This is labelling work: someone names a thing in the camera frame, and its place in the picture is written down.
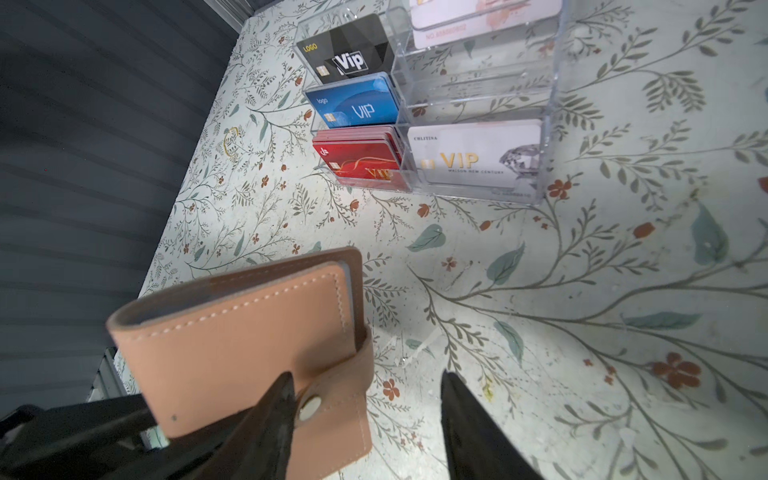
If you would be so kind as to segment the clear acrylic card display stand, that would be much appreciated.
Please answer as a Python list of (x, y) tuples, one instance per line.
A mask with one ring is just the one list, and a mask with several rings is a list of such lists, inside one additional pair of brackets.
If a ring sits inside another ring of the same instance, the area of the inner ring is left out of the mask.
[[(551, 157), (551, 118), (568, 3), (562, 1), (561, 12), (552, 18), (417, 49), (409, 2), (343, 1), (301, 20), (294, 49), (308, 74), (304, 94), (307, 89), (327, 84), (321, 84), (309, 72), (296, 42), (317, 30), (377, 14), (394, 51), (391, 71), (386, 74), (400, 102), (398, 120), (386, 125), (392, 125), (403, 142), (402, 170), (409, 192), (502, 203), (537, 203), (543, 195), (545, 164)], [(329, 128), (312, 109), (313, 139), (318, 131)], [(533, 191), (429, 183), (415, 167), (408, 140), (408, 131), (414, 126), (531, 119), (543, 122), (538, 183)]]

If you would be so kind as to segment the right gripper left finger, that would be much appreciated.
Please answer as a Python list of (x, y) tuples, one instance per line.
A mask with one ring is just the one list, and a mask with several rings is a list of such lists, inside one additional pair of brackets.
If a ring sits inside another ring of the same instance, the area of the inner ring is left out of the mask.
[(284, 479), (291, 455), (297, 400), (284, 372), (203, 466), (205, 479)]

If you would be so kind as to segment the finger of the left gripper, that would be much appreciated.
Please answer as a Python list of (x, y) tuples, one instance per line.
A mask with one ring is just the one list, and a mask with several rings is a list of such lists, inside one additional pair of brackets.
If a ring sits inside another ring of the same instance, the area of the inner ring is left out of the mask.
[(192, 479), (240, 421), (238, 414), (147, 447), (156, 420), (142, 395), (43, 410), (22, 405), (1, 420), (3, 479)]

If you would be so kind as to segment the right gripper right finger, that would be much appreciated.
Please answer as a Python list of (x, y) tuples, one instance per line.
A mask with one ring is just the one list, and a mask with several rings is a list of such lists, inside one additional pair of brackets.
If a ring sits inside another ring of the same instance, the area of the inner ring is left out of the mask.
[(542, 479), (456, 373), (442, 374), (440, 392), (450, 479)]

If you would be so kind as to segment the pink leather card wallet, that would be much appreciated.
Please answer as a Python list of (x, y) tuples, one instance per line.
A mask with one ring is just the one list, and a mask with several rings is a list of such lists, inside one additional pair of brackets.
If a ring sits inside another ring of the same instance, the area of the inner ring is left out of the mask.
[(372, 447), (362, 266), (345, 247), (204, 277), (129, 303), (106, 326), (170, 440), (253, 407), (291, 373), (287, 475), (323, 479)]

